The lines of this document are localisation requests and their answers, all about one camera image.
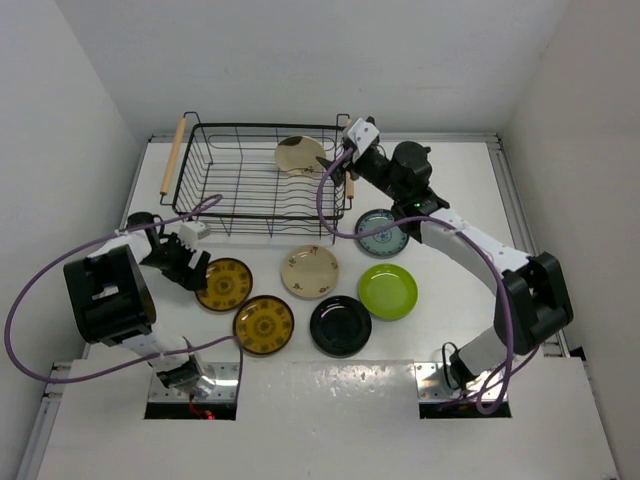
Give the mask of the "brown yellow patterned plate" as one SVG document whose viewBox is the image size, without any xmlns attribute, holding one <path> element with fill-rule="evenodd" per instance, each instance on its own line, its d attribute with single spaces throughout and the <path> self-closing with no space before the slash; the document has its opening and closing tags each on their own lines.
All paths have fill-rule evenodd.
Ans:
<svg viewBox="0 0 640 480">
<path fill-rule="evenodd" d="M 241 306 L 252 289 L 253 275 L 244 262 L 219 258 L 208 264 L 205 288 L 196 291 L 195 297 L 205 309 L 224 313 Z"/>
<path fill-rule="evenodd" d="M 232 332 L 245 352 L 263 357 L 282 350 L 293 336 L 295 317 L 289 305 L 272 295 L 247 300 L 236 313 Z"/>
</svg>

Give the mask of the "beige plate with dark motifs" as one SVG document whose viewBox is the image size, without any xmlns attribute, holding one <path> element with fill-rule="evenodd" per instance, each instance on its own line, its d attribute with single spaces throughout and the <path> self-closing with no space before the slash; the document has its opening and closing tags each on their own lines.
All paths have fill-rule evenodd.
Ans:
<svg viewBox="0 0 640 480">
<path fill-rule="evenodd" d="M 313 177 L 322 174 L 324 167 L 318 157 L 326 158 L 324 148 L 317 140 L 304 135 L 287 137 L 274 150 L 276 165 L 290 175 Z"/>
</svg>

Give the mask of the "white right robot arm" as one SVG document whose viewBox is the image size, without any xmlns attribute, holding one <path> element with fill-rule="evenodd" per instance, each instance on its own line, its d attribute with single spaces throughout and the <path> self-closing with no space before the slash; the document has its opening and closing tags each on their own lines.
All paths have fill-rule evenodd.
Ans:
<svg viewBox="0 0 640 480">
<path fill-rule="evenodd" d="M 492 326 L 451 355 L 445 377 L 451 389 L 462 390 L 485 371 L 502 372 L 506 389 L 515 356 L 532 353 L 574 319 L 562 267 L 548 252 L 508 247 L 464 220 L 431 188 L 429 153 L 427 146 L 404 141 L 390 157 L 377 147 L 359 153 L 346 146 L 336 160 L 316 161 L 324 179 L 341 183 L 352 175 L 376 187 L 392 199 L 396 227 L 448 256 L 494 294 Z"/>
</svg>

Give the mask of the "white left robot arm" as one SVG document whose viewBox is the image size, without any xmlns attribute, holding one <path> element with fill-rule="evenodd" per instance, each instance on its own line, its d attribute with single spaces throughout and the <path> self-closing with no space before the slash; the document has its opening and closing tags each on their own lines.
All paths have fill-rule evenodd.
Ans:
<svg viewBox="0 0 640 480">
<path fill-rule="evenodd" d="M 117 233 L 86 258 L 63 267 L 76 325 L 89 344 L 124 347 L 144 357 L 167 389 L 205 395 L 204 368 L 191 343 L 156 323 L 157 313 L 141 266 L 155 268 L 186 291 L 207 288 L 210 254 L 197 247 L 209 228 L 197 220 L 165 233 L 149 212 L 128 218 Z"/>
</svg>

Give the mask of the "blue floral celadon plate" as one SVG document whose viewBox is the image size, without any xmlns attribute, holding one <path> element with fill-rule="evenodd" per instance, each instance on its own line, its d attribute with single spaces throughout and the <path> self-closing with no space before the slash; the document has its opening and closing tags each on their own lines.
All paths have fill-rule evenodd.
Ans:
<svg viewBox="0 0 640 480">
<path fill-rule="evenodd" d="M 362 234 L 377 230 L 394 222 L 395 218 L 390 210 L 370 210 L 359 217 L 354 233 Z M 356 242 L 363 251 L 373 257 L 390 258 L 398 255 L 406 248 L 409 243 L 409 236 L 395 226 L 375 235 L 358 238 Z"/>
</svg>

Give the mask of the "beige plate on table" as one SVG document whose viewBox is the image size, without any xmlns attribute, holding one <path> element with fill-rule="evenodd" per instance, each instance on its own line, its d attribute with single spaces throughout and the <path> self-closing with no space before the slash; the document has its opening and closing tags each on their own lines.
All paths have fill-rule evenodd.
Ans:
<svg viewBox="0 0 640 480">
<path fill-rule="evenodd" d="M 280 266 L 286 289 L 303 299 L 328 295 L 337 286 L 339 263 L 333 253 L 321 246 L 306 245 L 290 251 Z"/>
</svg>

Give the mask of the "lime green plate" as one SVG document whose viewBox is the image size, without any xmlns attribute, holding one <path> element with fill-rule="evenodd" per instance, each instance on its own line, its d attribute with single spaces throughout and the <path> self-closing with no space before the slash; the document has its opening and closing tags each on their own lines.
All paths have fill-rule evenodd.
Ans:
<svg viewBox="0 0 640 480">
<path fill-rule="evenodd" d="M 412 312 L 419 299 L 419 289 L 406 269 L 384 263 L 374 265 L 361 275 L 358 295 L 372 315 L 395 321 Z"/>
</svg>

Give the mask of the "black glossy plate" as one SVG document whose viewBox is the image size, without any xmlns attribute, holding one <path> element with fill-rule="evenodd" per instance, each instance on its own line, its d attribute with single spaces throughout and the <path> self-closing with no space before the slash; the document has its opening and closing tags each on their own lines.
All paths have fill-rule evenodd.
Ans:
<svg viewBox="0 0 640 480">
<path fill-rule="evenodd" d="M 368 343 L 372 320 L 359 300 L 336 295 L 314 308 L 309 327 L 318 350 L 331 357 L 347 358 L 360 352 Z"/>
</svg>

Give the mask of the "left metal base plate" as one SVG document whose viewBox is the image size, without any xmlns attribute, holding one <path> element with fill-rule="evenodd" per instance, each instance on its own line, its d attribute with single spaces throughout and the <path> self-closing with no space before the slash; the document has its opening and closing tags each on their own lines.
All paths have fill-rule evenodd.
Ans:
<svg viewBox="0 0 640 480">
<path fill-rule="evenodd" d="M 233 403 L 237 396 L 240 365 L 238 362 L 204 362 L 202 374 L 190 387 L 166 388 L 152 377 L 150 403 L 187 403 L 191 396 L 199 403 Z"/>
</svg>

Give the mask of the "metal base plate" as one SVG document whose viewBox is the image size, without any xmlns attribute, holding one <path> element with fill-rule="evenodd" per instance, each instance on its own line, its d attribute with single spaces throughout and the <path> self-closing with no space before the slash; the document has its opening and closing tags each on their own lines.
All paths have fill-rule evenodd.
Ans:
<svg viewBox="0 0 640 480">
<path fill-rule="evenodd" d="M 466 389 L 462 391 L 451 389 L 445 382 L 441 362 L 415 362 L 413 366 L 420 405 L 438 405 L 455 401 L 468 403 L 478 398 L 484 384 L 486 384 L 486 390 L 481 396 L 482 401 L 493 402 L 498 398 L 503 377 L 501 372 L 494 377 L 490 377 L 489 372 L 483 372 L 469 382 Z"/>
<path fill-rule="evenodd" d="M 204 362 L 202 374 L 190 387 L 166 388 L 152 377 L 150 403 L 187 403 L 191 396 L 199 403 L 233 403 L 237 396 L 240 365 L 238 362 Z"/>
</svg>

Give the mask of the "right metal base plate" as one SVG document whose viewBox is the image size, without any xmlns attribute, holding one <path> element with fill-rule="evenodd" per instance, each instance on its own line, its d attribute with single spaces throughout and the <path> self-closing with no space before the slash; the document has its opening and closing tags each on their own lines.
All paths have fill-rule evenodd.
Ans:
<svg viewBox="0 0 640 480">
<path fill-rule="evenodd" d="M 468 403 L 478 398 L 484 384 L 486 384 L 486 390 L 481 396 L 482 401 L 493 402 L 498 398 L 503 377 L 501 372 L 494 377 L 490 377 L 489 372 L 483 372 L 469 382 L 466 389 L 462 391 L 451 389 L 445 382 L 441 362 L 415 362 L 413 366 L 420 405 L 438 405 L 455 401 Z"/>
</svg>

